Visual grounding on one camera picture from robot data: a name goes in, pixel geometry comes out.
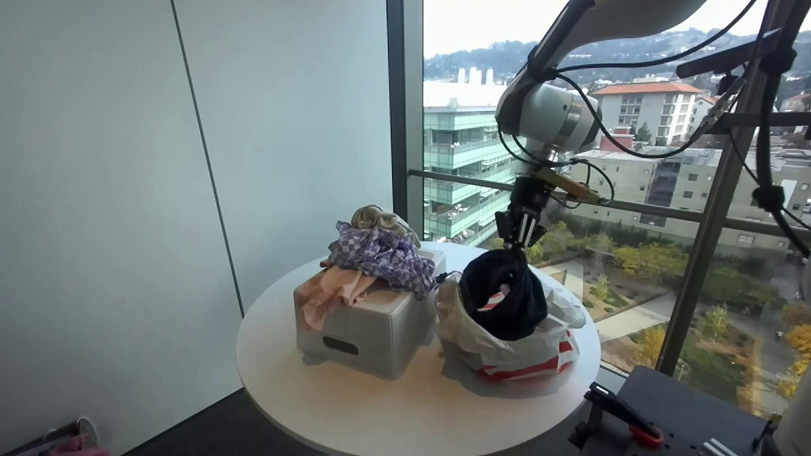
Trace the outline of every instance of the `tree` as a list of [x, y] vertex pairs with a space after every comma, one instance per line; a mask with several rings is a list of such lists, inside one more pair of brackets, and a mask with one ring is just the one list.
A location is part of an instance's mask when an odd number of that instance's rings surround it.
[[612, 248], [618, 269], [638, 282], [673, 283], [686, 267], [686, 250], [673, 243], [643, 243]]
[[700, 330], [701, 330], [701, 334], [719, 340], [726, 334], [726, 319], [730, 319], [730, 315], [725, 307], [709, 307], [701, 317]]
[[781, 310], [781, 321], [786, 328], [797, 328], [797, 325], [811, 325], [811, 307], [800, 304], [800, 301], [787, 301]]
[[787, 366], [787, 377], [781, 382], [781, 393], [794, 399], [797, 381], [811, 367], [811, 325], [797, 325], [786, 334], [786, 345], [794, 349], [794, 362]]
[[590, 283], [590, 293], [604, 300], [604, 301], [610, 301], [610, 283], [609, 283], [609, 276], [599, 276], [593, 283]]
[[634, 141], [650, 141], [650, 130], [649, 125], [640, 125], [634, 135]]
[[540, 263], [543, 257], [545, 257], [545, 248], [543, 248], [540, 243], [533, 243], [533, 245], [526, 248], [526, 260], [530, 260], [530, 263]]
[[590, 250], [604, 253], [604, 257], [612, 253], [612, 239], [606, 233], [588, 235], [585, 245], [590, 245]]
[[759, 315], [766, 307], [781, 310], [786, 301], [773, 283], [752, 274], [742, 274], [733, 263], [718, 263], [709, 269], [701, 300], [747, 315]]
[[653, 367], [657, 359], [658, 359], [662, 342], [664, 342], [664, 328], [650, 328], [647, 333], [640, 333], [640, 336], [638, 336], [638, 362]]
[[482, 243], [478, 243], [478, 248], [486, 248], [486, 250], [497, 250], [497, 248], [502, 248], [505, 245], [505, 240], [498, 239], [498, 235], [488, 235], [488, 239], [483, 239]]
[[550, 226], [536, 243], [543, 245], [545, 258], [577, 248], [577, 239], [568, 231], [564, 221]]

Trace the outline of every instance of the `building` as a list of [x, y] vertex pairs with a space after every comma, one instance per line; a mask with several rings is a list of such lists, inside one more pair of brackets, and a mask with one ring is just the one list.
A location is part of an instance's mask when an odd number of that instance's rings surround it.
[[609, 133], [631, 126], [640, 141], [677, 145], [709, 110], [707, 97], [685, 82], [634, 82], [593, 91]]
[[[511, 183], [516, 163], [498, 145], [493, 121], [505, 86], [478, 82], [477, 76], [457, 84], [425, 82], [422, 167], [444, 174]], [[425, 181], [422, 239], [482, 243], [497, 231], [493, 214], [505, 210], [506, 203], [510, 192], [502, 190]]]
[[[635, 203], [635, 206], [658, 206], [685, 214], [701, 214], [707, 206], [709, 186], [718, 171], [719, 150], [686, 150], [685, 155], [669, 159], [638, 159], [631, 155], [616, 153], [582, 153], [582, 159], [599, 164], [609, 181], [612, 183], [616, 200]], [[585, 167], [571, 167], [568, 177], [585, 183]], [[800, 219], [811, 214], [811, 174], [805, 164], [787, 164], [773, 159], [773, 181], [786, 190], [786, 207]], [[609, 183], [590, 173], [590, 188], [609, 198]], [[747, 221], [747, 224], [766, 224], [773, 226], [771, 215], [752, 206], [756, 183], [742, 174], [734, 190], [734, 200], [726, 210], [726, 219]], [[600, 206], [581, 206], [573, 215], [582, 221], [635, 228], [649, 235], [662, 235], [667, 240], [677, 240], [690, 245], [697, 233], [697, 224], [677, 221], [664, 215], [649, 214], [629, 214], [612, 210]], [[723, 231], [718, 250], [725, 257], [752, 257], [752, 253], [786, 253], [787, 240], [786, 235], [766, 235], [751, 231]]]

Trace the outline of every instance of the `white box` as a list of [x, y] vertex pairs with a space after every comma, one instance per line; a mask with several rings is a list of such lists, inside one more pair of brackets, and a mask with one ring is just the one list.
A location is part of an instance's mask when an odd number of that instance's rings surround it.
[[[444, 272], [444, 258], [429, 253], [435, 274]], [[356, 369], [398, 377], [417, 345], [434, 334], [434, 300], [415, 300], [411, 291], [374, 286], [360, 304], [336, 304], [324, 330], [313, 333], [296, 307], [296, 345], [313, 357], [336, 359]]]

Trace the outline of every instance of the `sky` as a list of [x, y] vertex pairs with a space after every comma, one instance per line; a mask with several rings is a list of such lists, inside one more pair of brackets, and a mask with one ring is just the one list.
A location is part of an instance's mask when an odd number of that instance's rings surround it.
[[[450, 53], [464, 48], [486, 48], [498, 40], [540, 40], [553, 25], [564, 0], [422, 0], [425, 15], [425, 55]], [[678, 27], [723, 27], [739, 11], [746, 0], [707, 0]], [[757, 32], [766, 0], [757, 0], [752, 11], [733, 27], [734, 36]]]

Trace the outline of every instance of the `mountain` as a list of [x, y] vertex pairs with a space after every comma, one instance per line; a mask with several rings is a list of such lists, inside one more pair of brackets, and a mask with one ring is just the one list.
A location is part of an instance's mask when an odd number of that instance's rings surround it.
[[[649, 39], [634, 39], [634, 40], [600, 40], [590, 46], [581, 46], [559, 65], [581, 65], [581, 63], [606, 63], [606, 62], [650, 62], [650, 59], [664, 59], [682, 53], [701, 40], [707, 40], [709, 32], [705, 30], [671, 30], [662, 36], [649, 36]], [[571, 76], [581, 84], [596, 84], [596, 82], [631, 82], [640, 76], [673, 76], [673, 65], [685, 62], [694, 62], [700, 55], [709, 55], [733, 46], [751, 44], [752, 36], [723, 36], [711, 46], [673, 62], [664, 65], [649, 65], [649, 68], [590, 68], [590, 72], [573, 72]], [[457, 51], [457, 53], [444, 53], [425, 59], [425, 79], [444, 79], [444, 82], [457, 82], [458, 68], [478, 68], [493, 72], [497, 82], [510, 82], [514, 72], [526, 62], [526, 53], [533, 51], [534, 44], [520, 44], [520, 40], [505, 40], [493, 44], [488, 48], [474, 48], [474, 51]], [[811, 32], [800, 32], [796, 39], [796, 62], [790, 68], [794, 86], [797, 88], [811, 88]], [[711, 82], [707, 76], [692, 79], [692, 84], [711, 88]]]

